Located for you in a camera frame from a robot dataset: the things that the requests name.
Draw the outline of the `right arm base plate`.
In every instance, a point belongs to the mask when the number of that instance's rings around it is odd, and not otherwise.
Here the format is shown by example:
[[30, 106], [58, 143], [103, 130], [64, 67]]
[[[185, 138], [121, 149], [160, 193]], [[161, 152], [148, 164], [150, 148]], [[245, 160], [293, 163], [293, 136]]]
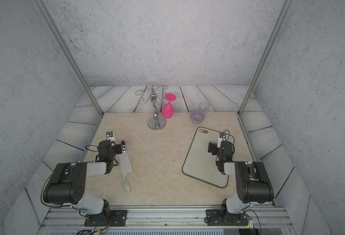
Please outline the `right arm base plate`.
[[245, 214], [232, 214], [221, 210], [206, 210], [204, 222], [208, 226], [248, 226]]

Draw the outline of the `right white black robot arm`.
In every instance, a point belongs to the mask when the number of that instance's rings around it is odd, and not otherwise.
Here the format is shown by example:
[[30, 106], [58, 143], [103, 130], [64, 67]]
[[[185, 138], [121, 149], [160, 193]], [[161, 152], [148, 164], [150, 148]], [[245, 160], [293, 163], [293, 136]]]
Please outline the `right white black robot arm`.
[[218, 210], [207, 210], [209, 226], [246, 226], [246, 211], [253, 205], [273, 201], [274, 190], [262, 162], [234, 161], [235, 146], [227, 140], [227, 131], [220, 132], [217, 144], [209, 143], [208, 152], [216, 156], [216, 167], [223, 175], [235, 176], [237, 192], [224, 199]]

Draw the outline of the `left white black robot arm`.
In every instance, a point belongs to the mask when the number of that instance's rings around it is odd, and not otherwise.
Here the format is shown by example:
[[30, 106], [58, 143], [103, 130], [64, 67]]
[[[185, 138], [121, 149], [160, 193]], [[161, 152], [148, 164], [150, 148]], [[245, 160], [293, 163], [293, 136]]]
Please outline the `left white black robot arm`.
[[97, 157], [91, 162], [59, 163], [45, 181], [40, 201], [50, 208], [71, 207], [85, 218], [85, 227], [123, 227], [127, 211], [111, 210], [109, 202], [85, 190], [86, 179], [107, 175], [120, 164], [117, 155], [126, 154], [125, 141], [115, 142], [113, 132], [97, 146]]

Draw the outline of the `white cleaver knife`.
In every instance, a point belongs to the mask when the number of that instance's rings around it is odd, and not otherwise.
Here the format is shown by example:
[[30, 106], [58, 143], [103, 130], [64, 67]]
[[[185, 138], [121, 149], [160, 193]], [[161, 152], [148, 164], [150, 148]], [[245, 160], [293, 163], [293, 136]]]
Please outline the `white cleaver knife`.
[[130, 184], [127, 180], [127, 175], [133, 172], [131, 161], [127, 152], [123, 152], [122, 154], [118, 155], [119, 157], [119, 164], [122, 174], [122, 181], [125, 191], [127, 193], [131, 192]]

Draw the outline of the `beige cutting board green rim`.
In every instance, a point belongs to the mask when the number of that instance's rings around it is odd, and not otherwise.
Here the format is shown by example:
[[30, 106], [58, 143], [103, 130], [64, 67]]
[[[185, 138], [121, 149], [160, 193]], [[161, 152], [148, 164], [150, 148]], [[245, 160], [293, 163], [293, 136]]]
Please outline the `beige cutting board green rim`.
[[224, 189], [228, 185], [228, 175], [221, 174], [215, 164], [217, 155], [209, 151], [209, 143], [217, 147], [219, 131], [205, 127], [197, 128], [182, 166], [184, 175]]

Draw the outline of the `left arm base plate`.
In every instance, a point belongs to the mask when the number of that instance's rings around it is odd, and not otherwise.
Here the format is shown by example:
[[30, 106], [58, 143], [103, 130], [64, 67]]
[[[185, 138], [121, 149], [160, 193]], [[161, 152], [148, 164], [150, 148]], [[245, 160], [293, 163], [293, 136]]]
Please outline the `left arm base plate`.
[[100, 214], [89, 214], [85, 216], [84, 226], [124, 227], [127, 213], [127, 210], [105, 210]]

